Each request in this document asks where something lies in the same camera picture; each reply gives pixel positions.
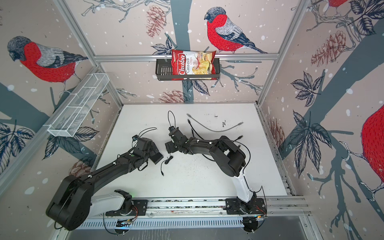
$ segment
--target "white mesh basket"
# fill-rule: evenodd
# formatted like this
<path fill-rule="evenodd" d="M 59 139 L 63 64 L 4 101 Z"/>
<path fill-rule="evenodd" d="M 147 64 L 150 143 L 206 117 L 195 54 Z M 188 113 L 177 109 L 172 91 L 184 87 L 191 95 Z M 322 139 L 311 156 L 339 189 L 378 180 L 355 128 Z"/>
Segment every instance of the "white mesh basket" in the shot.
<path fill-rule="evenodd" d="M 74 98 L 55 119 L 48 132 L 55 137 L 73 137 L 108 82 L 105 73 L 90 74 L 87 82 L 73 94 Z"/>

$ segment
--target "white table surface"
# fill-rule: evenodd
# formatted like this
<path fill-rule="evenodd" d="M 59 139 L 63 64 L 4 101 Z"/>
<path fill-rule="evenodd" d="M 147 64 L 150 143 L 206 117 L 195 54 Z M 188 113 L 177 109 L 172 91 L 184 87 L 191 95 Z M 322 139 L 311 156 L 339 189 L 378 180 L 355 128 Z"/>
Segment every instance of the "white table surface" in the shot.
<path fill-rule="evenodd" d="M 245 169 L 246 179 L 253 191 L 263 185 L 266 196 L 286 196 L 286 191 L 273 159 L 269 144 L 264 134 L 260 119 L 253 104 L 145 104 L 124 105 L 113 129 L 98 168 L 111 163 L 117 154 L 123 154 L 131 148 L 132 136 L 148 127 L 157 130 L 146 133 L 143 137 L 153 140 L 164 159 L 158 164 L 148 161 L 148 167 L 143 171 L 137 169 L 120 176 L 110 182 L 95 195 L 108 194 L 116 189 L 129 192 L 133 197 L 233 197 L 236 189 L 229 176 L 224 174 L 215 162 L 209 161 L 201 154 L 185 155 L 175 152 L 174 158 L 160 164 L 169 157 L 165 143 L 170 141 L 168 136 L 168 110 L 176 117 L 176 126 L 187 137 L 192 136 L 187 113 L 212 130 L 224 130 L 239 122 L 244 122 L 225 132 L 212 132 L 191 120 L 194 129 L 204 139 L 218 139 L 226 135 L 229 139 L 244 137 L 239 141 L 251 151 L 251 161 Z M 249 154 L 245 147 L 240 149 Z"/>

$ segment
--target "red chip bag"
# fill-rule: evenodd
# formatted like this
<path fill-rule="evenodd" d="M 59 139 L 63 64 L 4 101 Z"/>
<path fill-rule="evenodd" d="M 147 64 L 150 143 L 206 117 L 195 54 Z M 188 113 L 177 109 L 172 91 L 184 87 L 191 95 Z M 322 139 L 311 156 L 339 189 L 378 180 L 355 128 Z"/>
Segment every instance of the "red chip bag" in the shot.
<path fill-rule="evenodd" d="M 173 75 L 201 75 L 216 74 L 213 61 L 216 51 L 214 52 L 193 52 L 172 50 L 172 74 Z M 191 79 L 208 79 L 216 80 L 216 78 L 191 78 Z M 183 80 L 182 78 L 174 78 L 172 80 Z"/>

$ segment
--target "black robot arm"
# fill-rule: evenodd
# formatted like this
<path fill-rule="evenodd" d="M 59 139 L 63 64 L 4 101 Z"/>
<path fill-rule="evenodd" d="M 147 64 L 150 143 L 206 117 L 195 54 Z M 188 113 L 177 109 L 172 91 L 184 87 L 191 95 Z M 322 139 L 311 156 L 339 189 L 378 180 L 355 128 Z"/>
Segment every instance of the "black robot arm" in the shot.
<path fill-rule="evenodd" d="M 162 154 L 152 140 L 145 137 L 139 138 L 136 147 L 120 155 L 112 163 L 80 177 L 69 175 L 64 178 L 46 214 L 64 228 L 73 230 L 88 217 L 91 197 L 100 188 L 139 168 L 145 162 L 148 164 L 148 159 L 156 164 L 162 158 Z"/>
<path fill-rule="evenodd" d="M 188 139 L 178 127 L 170 127 L 169 132 L 172 141 L 166 143 L 168 153 L 179 151 L 184 154 L 211 155 L 220 169 L 230 177 L 238 177 L 245 166 L 244 152 L 226 136 L 215 140 L 201 140 L 195 137 Z"/>

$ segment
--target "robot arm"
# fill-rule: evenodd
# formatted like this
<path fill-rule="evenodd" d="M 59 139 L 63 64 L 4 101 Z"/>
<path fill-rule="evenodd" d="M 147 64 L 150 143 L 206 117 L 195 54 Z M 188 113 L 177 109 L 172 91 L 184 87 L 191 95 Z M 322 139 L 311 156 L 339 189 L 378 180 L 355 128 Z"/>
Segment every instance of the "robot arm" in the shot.
<path fill-rule="evenodd" d="M 129 193 L 116 190 L 116 193 L 110 195 L 93 199 L 91 197 L 116 178 L 132 172 L 145 162 L 148 164 L 148 159 L 156 164 L 162 158 L 163 156 L 152 140 L 145 137 L 139 138 L 136 147 L 120 155 L 112 163 L 90 174 L 80 177 L 69 175 L 64 178 L 53 196 L 46 214 L 64 228 L 74 230 L 84 222 L 88 215 L 92 216 L 99 212 L 117 210 L 122 207 L 128 213 L 132 209 L 132 204 L 130 204 L 132 196 Z"/>
<path fill-rule="evenodd" d="M 170 127 L 169 132 L 172 141 L 166 143 L 168 153 L 179 151 L 184 154 L 211 155 L 220 169 L 232 177 L 237 197 L 245 204 L 255 201 L 256 195 L 249 190 L 243 174 L 245 154 L 229 138 L 221 136 L 215 140 L 200 140 L 195 137 L 188 139 L 178 127 Z"/>

